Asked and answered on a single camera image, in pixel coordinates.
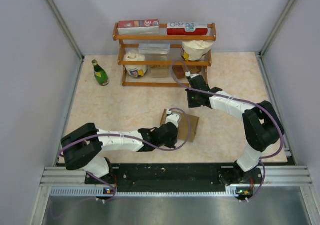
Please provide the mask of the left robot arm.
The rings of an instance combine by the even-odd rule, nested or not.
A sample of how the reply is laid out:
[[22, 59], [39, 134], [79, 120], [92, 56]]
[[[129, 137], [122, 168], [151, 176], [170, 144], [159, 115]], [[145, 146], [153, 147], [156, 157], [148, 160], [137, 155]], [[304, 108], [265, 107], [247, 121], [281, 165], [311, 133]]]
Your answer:
[[174, 149], [178, 132], [178, 123], [170, 121], [160, 127], [129, 132], [106, 131], [96, 128], [94, 123], [87, 123], [61, 139], [60, 153], [67, 170], [83, 169], [106, 184], [113, 179], [114, 172], [110, 160], [99, 156], [99, 153], [148, 153], [162, 147]]

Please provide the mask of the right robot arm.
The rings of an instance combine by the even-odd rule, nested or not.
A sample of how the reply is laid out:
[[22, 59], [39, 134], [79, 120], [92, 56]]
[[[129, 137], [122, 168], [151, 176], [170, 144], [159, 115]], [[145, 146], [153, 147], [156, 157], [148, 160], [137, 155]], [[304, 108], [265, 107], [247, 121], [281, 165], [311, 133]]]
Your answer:
[[234, 162], [233, 169], [221, 171], [219, 177], [224, 185], [245, 183], [251, 178], [263, 152], [285, 134], [273, 105], [268, 101], [254, 104], [231, 96], [221, 88], [210, 88], [200, 74], [186, 72], [185, 76], [190, 87], [186, 90], [189, 108], [208, 107], [243, 122], [245, 150]]

